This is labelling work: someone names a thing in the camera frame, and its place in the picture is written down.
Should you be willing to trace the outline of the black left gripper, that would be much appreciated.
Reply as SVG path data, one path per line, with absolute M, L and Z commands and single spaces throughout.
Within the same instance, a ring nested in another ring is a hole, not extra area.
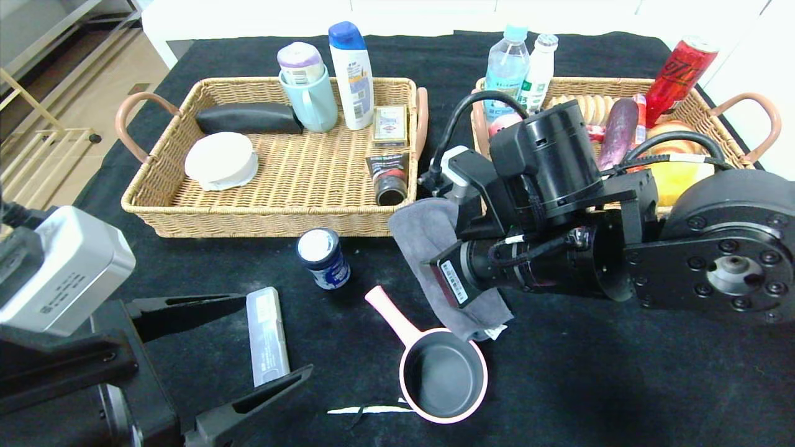
M 236 292 L 111 300 L 66 338 L 2 327 L 3 446 L 155 446 L 179 421 L 143 342 L 243 309 Z M 314 373 L 308 364 L 205 410 L 184 446 L 237 446 L 284 416 Z

